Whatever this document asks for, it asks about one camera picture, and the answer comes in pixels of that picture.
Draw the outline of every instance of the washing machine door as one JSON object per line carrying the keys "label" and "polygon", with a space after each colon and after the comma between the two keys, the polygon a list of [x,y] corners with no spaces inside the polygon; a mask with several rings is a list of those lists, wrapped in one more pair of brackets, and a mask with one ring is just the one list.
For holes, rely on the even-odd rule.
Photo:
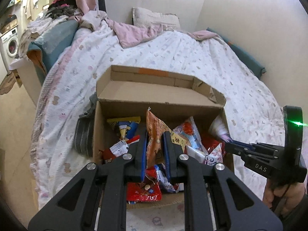
{"label": "washing machine door", "polygon": [[17,51],[18,51],[18,38],[17,37],[11,37],[8,41],[7,41],[7,55],[9,57],[14,58],[17,55]]}

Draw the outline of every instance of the pink blanket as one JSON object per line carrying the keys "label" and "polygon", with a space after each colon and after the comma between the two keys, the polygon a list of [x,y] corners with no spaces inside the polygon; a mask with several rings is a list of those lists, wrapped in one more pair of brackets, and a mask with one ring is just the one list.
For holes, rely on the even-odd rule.
{"label": "pink blanket", "polygon": [[[130,48],[138,45],[141,42],[147,42],[156,38],[164,30],[173,30],[166,25],[152,25],[148,28],[139,28],[134,25],[129,25],[125,23],[117,23],[113,20],[106,19],[106,22],[110,28],[116,33],[120,44],[123,48]],[[216,33],[201,30],[194,33],[182,32],[189,35],[196,41],[203,41],[205,39],[213,38],[217,36]]]}

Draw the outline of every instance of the yellow label on snack bag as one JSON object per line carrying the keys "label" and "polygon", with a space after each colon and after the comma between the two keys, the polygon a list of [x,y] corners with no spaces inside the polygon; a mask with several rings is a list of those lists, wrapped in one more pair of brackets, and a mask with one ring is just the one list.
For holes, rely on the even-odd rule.
{"label": "yellow label on snack bag", "polygon": [[180,137],[178,134],[176,134],[175,132],[171,131],[171,140],[174,144],[178,144],[181,145],[183,152],[185,149],[185,146],[187,144],[187,140],[185,140],[184,138]]}

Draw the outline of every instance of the human hand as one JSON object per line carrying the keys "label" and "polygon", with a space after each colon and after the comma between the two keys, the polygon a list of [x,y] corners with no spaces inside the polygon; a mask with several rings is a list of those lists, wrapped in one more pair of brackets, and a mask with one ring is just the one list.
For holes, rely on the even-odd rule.
{"label": "human hand", "polygon": [[[288,185],[277,187],[274,191],[271,189],[271,181],[267,179],[266,186],[264,188],[263,203],[269,208],[272,207],[272,202],[274,196],[282,197],[286,191]],[[304,183],[295,183],[290,186],[284,197],[286,198],[286,203],[282,208],[281,214],[287,215],[290,213],[302,200],[305,194]]]}

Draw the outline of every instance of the washing machine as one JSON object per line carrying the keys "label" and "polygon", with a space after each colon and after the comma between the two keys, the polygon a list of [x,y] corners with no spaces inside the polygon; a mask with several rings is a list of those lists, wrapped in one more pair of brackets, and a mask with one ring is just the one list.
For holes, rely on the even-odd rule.
{"label": "washing machine", "polygon": [[0,38],[0,53],[8,74],[11,73],[9,65],[18,53],[18,45],[17,27],[11,29]]}

